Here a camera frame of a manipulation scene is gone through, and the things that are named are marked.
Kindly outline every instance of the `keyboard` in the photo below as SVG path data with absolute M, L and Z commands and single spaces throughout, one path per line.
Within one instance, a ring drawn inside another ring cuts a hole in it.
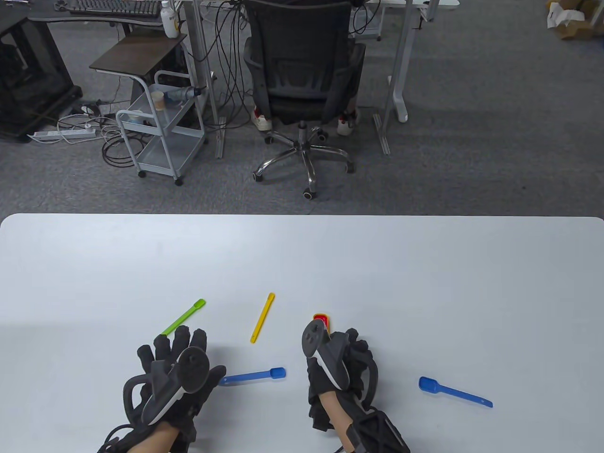
M 121 17 L 156 18 L 161 11 L 157 0 L 68 0 L 65 9 L 71 14 Z

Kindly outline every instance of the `white sneaker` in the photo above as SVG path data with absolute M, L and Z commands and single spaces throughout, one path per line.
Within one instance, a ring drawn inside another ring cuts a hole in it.
M 344 114 L 338 120 L 338 135 L 349 136 L 361 120 L 361 111 L 355 109 L 352 114 Z
M 264 115 L 260 115 L 258 107 L 254 106 L 251 117 L 252 123 L 254 123 L 254 126 L 256 126 L 259 131 L 266 132 L 267 130 L 272 130 L 272 121 L 267 120 Z

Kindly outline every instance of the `cardboard box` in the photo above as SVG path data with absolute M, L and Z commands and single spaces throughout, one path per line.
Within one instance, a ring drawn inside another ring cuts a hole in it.
M 559 0 L 564 10 L 574 10 L 581 0 Z M 598 7 L 599 2 L 586 0 L 579 11 L 585 14 L 584 21 L 570 21 L 568 25 L 560 24 L 554 30 L 560 39 L 591 39 L 594 36 L 604 36 L 604 23 L 592 27 L 591 18 Z

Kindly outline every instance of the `hand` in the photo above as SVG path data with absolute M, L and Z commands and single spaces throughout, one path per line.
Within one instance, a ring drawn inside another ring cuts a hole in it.
M 350 348 L 356 352 L 363 353 L 372 357 L 367 341 L 357 340 L 359 333 L 355 329 L 348 329 L 346 333 L 349 336 Z M 349 351 L 344 353 L 344 365 L 348 370 L 350 386 L 346 390 L 338 390 L 329 380 L 325 371 L 317 363 L 315 358 L 307 359 L 308 380 L 310 383 L 308 402 L 310 404 L 309 417 L 313 419 L 313 428 L 327 431 L 333 428 L 325 409 L 321 405 L 319 395 L 328 391 L 345 392 L 361 399 L 364 390 L 362 374 L 367 369 L 367 364 L 359 362 L 351 357 Z
M 189 346 L 196 346 L 203 351 L 206 351 L 207 337 L 203 330 L 197 329 L 193 332 L 193 338 L 191 339 L 188 327 L 179 326 L 174 332 L 172 347 L 170 347 L 170 340 L 165 335 L 159 335 L 155 338 L 153 345 L 155 346 L 155 356 L 151 351 L 151 346 L 148 344 L 141 346 L 137 351 L 137 355 L 141 359 L 141 365 L 143 366 L 145 373 L 150 373 L 151 363 L 155 360 L 163 360 L 165 361 L 166 367 L 171 366 L 176 362 L 180 354 Z M 227 373 L 226 370 L 227 369 L 222 365 L 212 368 L 204 386 L 198 392 L 191 394 L 185 393 L 161 418 L 160 421 L 167 422 L 180 431 L 170 450 L 173 453 L 186 452 L 188 444 L 195 441 L 197 431 L 193 424 L 193 418 L 199 414 L 202 405 L 207 401 L 212 390 Z M 140 420 L 143 407 L 149 398 L 151 398 L 151 394 L 151 385 L 143 385 L 143 388 L 141 389 L 141 403 L 134 409 L 136 414 L 135 418 L 137 418 L 137 420 Z M 111 449 L 111 451 L 115 451 L 115 453 L 127 452 L 129 448 L 146 439 L 154 429 L 155 425 L 143 426 L 142 424 L 135 424 L 132 432 L 128 433 L 124 439 L 120 440 L 115 445 L 115 449 Z

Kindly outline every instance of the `power strip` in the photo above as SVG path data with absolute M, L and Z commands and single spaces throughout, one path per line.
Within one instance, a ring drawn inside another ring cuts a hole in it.
M 87 129 L 68 129 L 68 130 L 39 130 L 32 137 L 40 141 L 54 141 L 65 137 L 67 140 L 77 140 L 81 138 L 95 138 L 97 130 Z

